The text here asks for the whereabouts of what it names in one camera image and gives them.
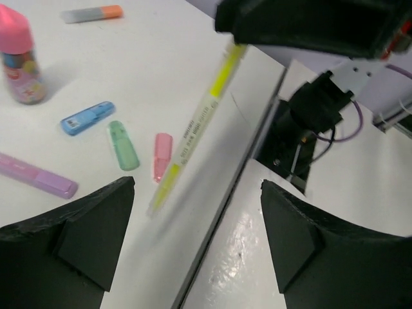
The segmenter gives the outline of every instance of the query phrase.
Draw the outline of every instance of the blue highlighter cap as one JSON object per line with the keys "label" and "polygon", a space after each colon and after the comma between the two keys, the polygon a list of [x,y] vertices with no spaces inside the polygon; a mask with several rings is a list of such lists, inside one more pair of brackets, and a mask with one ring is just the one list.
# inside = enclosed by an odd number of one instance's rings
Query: blue highlighter cap
{"label": "blue highlighter cap", "polygon": [[115,112],[115,105],[105,101],[60,121],[64,132],[77,135]]}

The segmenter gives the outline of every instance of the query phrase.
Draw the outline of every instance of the highlighter cap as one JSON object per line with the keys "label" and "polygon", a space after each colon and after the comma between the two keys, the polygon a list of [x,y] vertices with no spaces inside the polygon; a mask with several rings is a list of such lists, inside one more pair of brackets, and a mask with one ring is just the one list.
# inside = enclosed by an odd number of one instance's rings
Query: highlighter cap
{"label": "highlighter cap", "polygon": [[102,10],[104,18],[116,18],[123,16],[123,10],[120,5],[101,6],[100,9]]}
{"label": "highlighter cap", "polygon": [[123,171],[137,169],[140,166],[140,162],[123,124],[117,120],[110,122],[109,132],[119,167]]}
{"label": "highlighter cap", "polygon": [[72,198],[79,188],[77,183],[43,170],[36,176],[33,185],[40,190],[44,190],[66,199]]}
{"label": "highlighter cap", "polygon": [[0,5],[0,52],[20,55],[32,49],[33,39],[27,18]]}
{"label": "highlighter cap", "polygon": [[110,116],[115,112],[115,109],[115,105],[110,101],[104,101],[90,108],[90,110],[96,114],[98,120],[102,120],[103,118]]}
{"label": "highlighter cap", "polygon": [[160,182],[172,158],[173,137],[167,133],[158,133],[154,144],[153,176]]}

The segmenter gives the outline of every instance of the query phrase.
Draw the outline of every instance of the yellow highlighter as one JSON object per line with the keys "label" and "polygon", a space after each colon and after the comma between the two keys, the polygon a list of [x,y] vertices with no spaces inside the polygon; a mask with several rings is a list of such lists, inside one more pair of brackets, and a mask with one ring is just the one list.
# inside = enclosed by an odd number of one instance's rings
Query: yellow highlighter
{"label": "yellow highlighter", "polygon": [[179,176],[182,174],[187,162],[196,149],[208,123],[211,121],[246,50],[246,45],[237,45],[234,44],[234,42],[230,42],[228,45],[218,74],[196,108],[192,120],[189,122],[186,132],[176,148],[176,151],[167,166],[166,172],[150,202],[147,212],[149,216],[154,216],[162,209],[167,197],[173,190]]}

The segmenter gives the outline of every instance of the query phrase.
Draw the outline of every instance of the black plastic part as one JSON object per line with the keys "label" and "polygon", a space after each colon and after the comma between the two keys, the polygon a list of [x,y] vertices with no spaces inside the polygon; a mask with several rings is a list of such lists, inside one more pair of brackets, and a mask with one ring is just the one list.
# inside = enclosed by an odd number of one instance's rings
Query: black plastic part
{"label": "black plastic part", "polygon": [[288,309],[412,308],[412,238],[344,221],[268,180],[261,205]]}
{"label": "black plastic part", "polygon": [[401,121],[399,121],[399,124],[407,131],[412,132],[412,115],[403,118]]}
{"label": "black plastic part", "polygon": [[0,229],[1,309],[98,309],[134,198],[123,177],[77,201]]}
{"label": "black plastic part", "polygon": [[274,116],[256,160],[283,178],[290,174],[302,139],[335,127],[342,120],[339,111],[351,103],[353,94],[343,93],[330,80],[331,75],[328,71],[304,84],[289,102],[281,101],[281,113]]}
{"label": "black plastic part", "polygon": [[215,29],[242,44],[378,59],[411,16],[410,0],[223,0]]}

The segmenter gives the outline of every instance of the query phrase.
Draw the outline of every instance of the green highlighter cap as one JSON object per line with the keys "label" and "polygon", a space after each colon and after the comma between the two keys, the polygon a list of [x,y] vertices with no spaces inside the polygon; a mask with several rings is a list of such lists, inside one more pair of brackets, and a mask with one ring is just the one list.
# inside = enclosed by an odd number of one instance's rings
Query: green highlighter cap
{"label": "green highlighter cap", "polygon": [[140,162],[123,124],[117,120],[110,122],[109,132],[120,168],[123,171],[137,169]]}

